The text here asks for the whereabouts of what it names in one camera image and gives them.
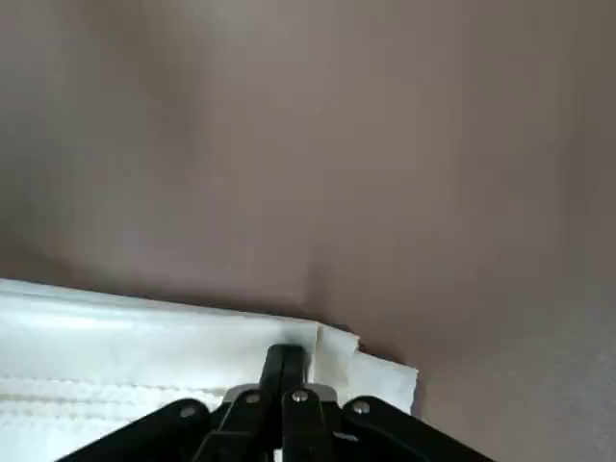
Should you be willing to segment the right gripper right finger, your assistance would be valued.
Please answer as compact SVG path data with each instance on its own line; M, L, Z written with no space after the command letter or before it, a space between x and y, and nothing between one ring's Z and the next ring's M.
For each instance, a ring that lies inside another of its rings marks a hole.
M306 381L308 354L281 347L284 461L488 461L490 458L373 396L344 405Z

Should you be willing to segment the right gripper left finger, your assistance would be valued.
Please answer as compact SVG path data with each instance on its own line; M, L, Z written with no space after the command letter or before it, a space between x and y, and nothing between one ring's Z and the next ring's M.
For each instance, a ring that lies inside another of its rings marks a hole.
M178 399L74 452L63 461L241 461L267 420L279 390L287 347L268 349L260 380L230 389L211 411Z

